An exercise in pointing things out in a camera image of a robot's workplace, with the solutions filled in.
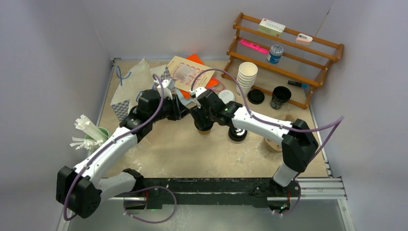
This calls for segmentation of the brown paper coffee cup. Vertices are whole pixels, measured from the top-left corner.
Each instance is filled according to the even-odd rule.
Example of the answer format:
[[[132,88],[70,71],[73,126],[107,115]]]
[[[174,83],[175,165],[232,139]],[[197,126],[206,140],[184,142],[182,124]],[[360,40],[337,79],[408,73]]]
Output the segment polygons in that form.
[[[211,129],[212,129],[212,128],[199,129],[198,132],[199,132],[201,135],[208,135],[208,134],[211,132]]]

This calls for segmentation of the checkered paper bakery bag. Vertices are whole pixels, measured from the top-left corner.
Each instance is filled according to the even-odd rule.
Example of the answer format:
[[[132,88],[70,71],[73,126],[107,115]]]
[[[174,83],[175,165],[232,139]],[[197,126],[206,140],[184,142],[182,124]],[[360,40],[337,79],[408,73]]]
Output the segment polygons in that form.
[[[139,94],[144,90],[155,87],[154,74],[158,75],[162,80],[170,78],[167,65],[151,68],[144,58],[128,71],[125,71],[121,65],[115,67],[114,76],[119,80],[119,85],[114,91],[110,105],[120,122],[128,115],[130,109],[137,104],[136,99]]]

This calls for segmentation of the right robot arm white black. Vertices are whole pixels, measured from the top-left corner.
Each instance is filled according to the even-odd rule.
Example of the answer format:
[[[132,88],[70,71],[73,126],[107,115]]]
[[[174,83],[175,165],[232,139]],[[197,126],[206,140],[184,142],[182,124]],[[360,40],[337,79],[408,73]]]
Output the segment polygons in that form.
[[[301,119],[295,122],[273,119],[234,101],[224,103],[215,92],[202,87],[192,90],[191,96],[195,106],[190,113],[199,131],[210,130],[218,123],[253,132],[281,146],[283,162],[270,183],[274,195],[281,196],[288,191],[289,183],[305,171],[318,149],[317,140]]]

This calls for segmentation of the white cup lid upper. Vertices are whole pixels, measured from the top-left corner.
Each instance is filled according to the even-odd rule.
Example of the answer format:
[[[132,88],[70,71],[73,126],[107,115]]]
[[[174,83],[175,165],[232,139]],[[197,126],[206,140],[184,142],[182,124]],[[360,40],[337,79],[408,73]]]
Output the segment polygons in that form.
[[[222,100],[224,104],[227,104],[235,100],[235,95],[230,90],[222,90],[219,92],[218,97]]]

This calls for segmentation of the stack of black lids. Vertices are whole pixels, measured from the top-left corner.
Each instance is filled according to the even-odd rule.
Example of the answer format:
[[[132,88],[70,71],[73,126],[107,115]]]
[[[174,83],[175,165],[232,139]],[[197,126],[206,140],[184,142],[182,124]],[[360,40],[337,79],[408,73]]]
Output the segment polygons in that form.
[[[247,130],[241,128],[229,128],[228,136],[232,141],[241,142],[247,136]]]

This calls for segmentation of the cakes recipe book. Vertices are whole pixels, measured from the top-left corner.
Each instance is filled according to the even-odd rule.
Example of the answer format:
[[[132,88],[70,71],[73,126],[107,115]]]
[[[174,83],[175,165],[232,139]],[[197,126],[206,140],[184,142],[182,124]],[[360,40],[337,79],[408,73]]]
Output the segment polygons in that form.
[[[175,81],[175,87],[179,90],[188,92],[190,91],[191,84],[196,76],[203,71],[203,66],[200,64],[195,65],[194,62],[179,56],[174,56],[167,67],[169,69],[170,76]],[[205,87],[214,73],[214,71],[208,71],[200,75],[193,85],[194,88]]]

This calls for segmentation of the stack of white paper cups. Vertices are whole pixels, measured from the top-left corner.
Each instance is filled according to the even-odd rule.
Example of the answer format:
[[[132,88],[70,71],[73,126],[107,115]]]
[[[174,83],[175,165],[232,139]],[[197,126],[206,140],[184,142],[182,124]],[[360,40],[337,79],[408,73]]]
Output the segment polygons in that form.
[[[239,65],[237,74],[237,87],[236,92],[241,95],[240,89],[242,89],[243,94],[246,95],[255,83],[256,75],[258,72],[258,67],[251,62],[243,62]]]

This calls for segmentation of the black paper cup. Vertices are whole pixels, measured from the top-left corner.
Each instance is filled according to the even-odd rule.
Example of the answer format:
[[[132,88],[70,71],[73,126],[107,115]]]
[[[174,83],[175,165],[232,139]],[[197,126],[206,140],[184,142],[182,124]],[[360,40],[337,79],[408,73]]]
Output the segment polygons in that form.
[[[291,96],[292,93],[287,87],[278,86],[272,92],[270,105],[273,109],[281,109],[290,100]]]

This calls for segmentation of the green cup holder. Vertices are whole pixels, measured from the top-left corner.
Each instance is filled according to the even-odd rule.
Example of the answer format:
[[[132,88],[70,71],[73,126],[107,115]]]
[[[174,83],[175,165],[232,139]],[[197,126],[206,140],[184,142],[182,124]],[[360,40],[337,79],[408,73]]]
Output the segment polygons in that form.
[[[85,137],[86,140],[94,140],[98,142],[105,142],[109,139],[110,134],[108,130],[102,127],[98,127],[98,129],[87,128],[85,130]]]

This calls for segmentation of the wooden shelf rack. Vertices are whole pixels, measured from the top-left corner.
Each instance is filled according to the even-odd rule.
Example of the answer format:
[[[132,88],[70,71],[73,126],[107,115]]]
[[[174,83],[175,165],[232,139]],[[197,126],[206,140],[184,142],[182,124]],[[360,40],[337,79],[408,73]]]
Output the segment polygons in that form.
[[[303,103],[296,101],[294,99],[290,99],[288,101],[288,103],[295,105],[299,108],[307,109],[310,105],[314,92],[323,86],[330,67],[334,63],[337,63],[338,61],[340,61],[343,55],[343,52],[344,52],[344,45],[337,44],[337,43],[334,43],[334,42],[331,42],[331,41],[328,41],[322,38],[312,37],[313,42],[317,42],[317,44],[321,44],[321,45],[333,48],[334,52],[332,55],[330,55],[328,53],[324,53],[322,51],[318,51],[318,50],[309,48],[307,46],[303,46],[295,42],[291,42],[287,39],[275,38],[272,35],[268,35],[258,30],[243,26],[242,25],[243,21],[248,21],[254,24],[254,23],[260,23],[261,19],[251,17],[242,12],[238,14],[238,16],[236,17],[232,25],[232,28],[235,29],[235,36],[227,49],[227,55],[229,56],[229,59],[228,59],[228,62],[224,70],[228,71],[233,65],[235,60],[239,60],[241,62],[252,62],[255,65],[257,65],[257,67],[270,72],[275,77],[279,77],[279,78],[286,77],[288,80],[294,80],[300,83],[307,84],[308,85],[307,92],[305,93],[305,100]],[[241,32],[247,32],[252,35],[256,35],[258,37],[262,37],[270,41],[277,42],[279,44],[283,44],[286,48],[287,47],[294,48],[294,49],[298,49],[306,53],[317,55],[319,57],[326,59],[327,61],[325,64],[319,64],[310,59],[300,57],[299,55],[288,53],[286,50],[284,50],[282,57],[280,58],[280,61],[277,64],[272,64],[268,61],[264,62],[263,60],[259,58],[251,58],[248,55],[245,55],[242,52],[237,51],[239,47],[244,46],[243,44],[241,44],[241,41],[243,40],[248,41],[263,49],[266,49],[267,45],[261,44],[257,41],[253,41],[253,40],[244,38],[241,35]],[[319,70],[319,73],[316,75],[315,79],[309,79],[305,75],[299,74],[299,71],[297,69],[301,65],[307,65],[313,68],[317,68]]]

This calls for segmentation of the pink highlighter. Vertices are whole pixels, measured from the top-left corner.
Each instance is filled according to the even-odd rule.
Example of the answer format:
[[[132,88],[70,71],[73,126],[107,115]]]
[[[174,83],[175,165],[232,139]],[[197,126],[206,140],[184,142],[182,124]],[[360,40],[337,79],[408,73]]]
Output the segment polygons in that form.
[[[247,40],[245,40],[245,39],[241,39],[241,40],[240,40],[240,43],[241,43],[242,45],[244,45],[244,46],[246,46],[246,47],[248,47],[248,48],[251,48],[252,50],[255,50],[255,51],[257,51],[257,52],[260,52],[260,53],[262,53],[262,54],[269,54],[269,50],[264,49],[264,48],[260,47],[259,45],[256,45],[256,44],[254,44],[254,43],[251,43],[251,42],[249,42],[249,41],[247,41]]]

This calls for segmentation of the blue white jar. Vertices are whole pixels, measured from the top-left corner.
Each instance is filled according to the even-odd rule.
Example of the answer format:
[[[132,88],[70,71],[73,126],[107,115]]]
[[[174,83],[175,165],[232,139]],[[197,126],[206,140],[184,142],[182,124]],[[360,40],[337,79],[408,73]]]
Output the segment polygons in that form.
[[[281,45],[273,45],[270,47],[267,54],[267,61],[271,64],[277,64],[280,61],[284,52],[284,48]]]

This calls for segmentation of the black blue marker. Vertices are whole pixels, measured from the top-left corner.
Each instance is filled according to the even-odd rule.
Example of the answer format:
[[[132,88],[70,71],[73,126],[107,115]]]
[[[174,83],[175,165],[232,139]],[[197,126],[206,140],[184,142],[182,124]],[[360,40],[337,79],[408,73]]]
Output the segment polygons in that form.
[[[304,88],[304,89],[308,88],[307,84],[297,82],[297,81],[292,81],[292,80],[288,80],[287,84],[291,85],[291,86],[296,86],[296,87],[299,87],[299,88]]]

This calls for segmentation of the white green box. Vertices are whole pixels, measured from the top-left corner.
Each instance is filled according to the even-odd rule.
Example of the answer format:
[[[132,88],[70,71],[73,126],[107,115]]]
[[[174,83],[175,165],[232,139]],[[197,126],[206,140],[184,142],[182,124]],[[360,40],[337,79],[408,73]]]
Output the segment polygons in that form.
[[[258,31],[271,35],[273,37],[281,38],[285,31],[286,25],[276,23],[274,21],[263,18],[258,26]]]

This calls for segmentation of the pink white tape dispenser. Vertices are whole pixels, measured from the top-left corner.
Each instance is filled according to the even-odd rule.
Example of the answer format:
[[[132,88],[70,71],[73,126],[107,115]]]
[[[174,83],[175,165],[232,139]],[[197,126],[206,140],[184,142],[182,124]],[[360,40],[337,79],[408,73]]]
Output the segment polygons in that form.
[[[312,42],[313,42],[313,38],[303,33],[299,33],[295,40],[295,43],[303,45],[303,46],[310,46]]]

